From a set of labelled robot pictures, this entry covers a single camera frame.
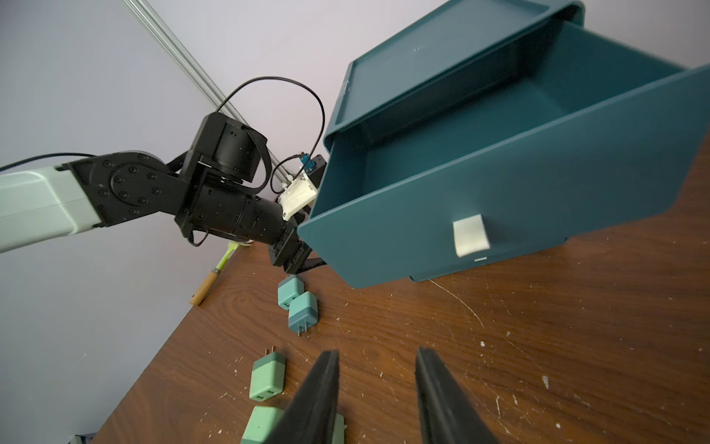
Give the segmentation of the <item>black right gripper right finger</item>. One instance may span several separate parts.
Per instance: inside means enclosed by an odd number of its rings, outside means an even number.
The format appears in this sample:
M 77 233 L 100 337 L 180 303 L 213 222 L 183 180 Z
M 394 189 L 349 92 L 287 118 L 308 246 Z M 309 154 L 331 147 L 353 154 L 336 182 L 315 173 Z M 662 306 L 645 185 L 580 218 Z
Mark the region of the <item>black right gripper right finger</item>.
M 435 350 L 417 351 L 415 378 L 423 443 L 498 442 Z

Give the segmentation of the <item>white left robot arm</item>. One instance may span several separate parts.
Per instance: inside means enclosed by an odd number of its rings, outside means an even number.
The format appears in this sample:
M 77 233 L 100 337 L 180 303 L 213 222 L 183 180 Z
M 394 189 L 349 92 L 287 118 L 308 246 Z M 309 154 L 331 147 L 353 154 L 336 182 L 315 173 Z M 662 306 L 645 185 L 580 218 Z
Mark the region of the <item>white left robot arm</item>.
M 249 187 L 258 166 L 272 170 L 260 132 L 219 112 L 207 115 L 192 147 L 169 164 L 127 151 L 1 176 L 1 250 L 126 223 L 155 213 L 174 216 L 191 245 L 197 231 L 234 242 L 262 242 L 273 266 L 301 274 L 313 258 L 297 233 L 299 211 L 264 200 Z

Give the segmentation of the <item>teal plug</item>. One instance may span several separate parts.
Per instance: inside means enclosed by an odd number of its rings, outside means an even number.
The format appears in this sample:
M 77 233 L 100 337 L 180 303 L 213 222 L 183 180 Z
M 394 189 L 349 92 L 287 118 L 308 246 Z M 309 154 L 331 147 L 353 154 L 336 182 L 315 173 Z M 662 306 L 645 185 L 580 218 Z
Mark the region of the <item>teal plug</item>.
M 290 305 L 305 293 L 305 285 L 298 275 L 288 276 L 279 283 L 277 288 L 278 305 L 284 309 L 290 309 Z
M 292 331 L 301 335 L 318 322 L 318 301 L 312 292 L 305 292 L 291 302 L 288 309 L 288 327 Z

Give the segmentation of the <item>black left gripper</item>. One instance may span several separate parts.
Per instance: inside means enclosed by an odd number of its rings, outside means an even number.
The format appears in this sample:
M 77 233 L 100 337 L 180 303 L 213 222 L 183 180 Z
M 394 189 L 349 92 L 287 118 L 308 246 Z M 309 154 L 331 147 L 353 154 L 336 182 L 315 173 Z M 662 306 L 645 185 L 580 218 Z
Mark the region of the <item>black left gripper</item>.
M 273 266 L 298 275 L 325 264 L 324 259 L 311 257 L 312 248 L 299 237 L 298 227 L 307 216 L 300 210 L 286 220 L 276 202 L 245 194 L 224 182 L 205 182 L 185 201 L 176 222 L 189 242 L 194 242 L 195 231 L 201 231 L 235 242 L 264 243 Z

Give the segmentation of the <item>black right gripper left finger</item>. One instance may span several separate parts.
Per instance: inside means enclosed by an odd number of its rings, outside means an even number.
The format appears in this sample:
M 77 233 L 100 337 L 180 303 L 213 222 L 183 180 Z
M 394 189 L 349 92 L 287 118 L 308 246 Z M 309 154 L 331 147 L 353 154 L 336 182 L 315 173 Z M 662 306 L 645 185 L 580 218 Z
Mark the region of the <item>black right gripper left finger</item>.
M 338 412 L 338 391 L 338 351 L 324 351 L 266 443 L 331 443 Z

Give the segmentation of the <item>teal top drawer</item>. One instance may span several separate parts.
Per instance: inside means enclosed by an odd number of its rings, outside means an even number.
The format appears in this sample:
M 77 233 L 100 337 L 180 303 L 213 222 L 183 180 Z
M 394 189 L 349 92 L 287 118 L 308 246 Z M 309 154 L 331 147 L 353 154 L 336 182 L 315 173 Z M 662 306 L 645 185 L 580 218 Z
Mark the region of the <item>teal top drawer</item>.
M 555 120 L 480 149 L 471 186 L 506 260 L 671 208 L 709 128 L 709 69 L 687 70 L 565 21 L 529 44 Z

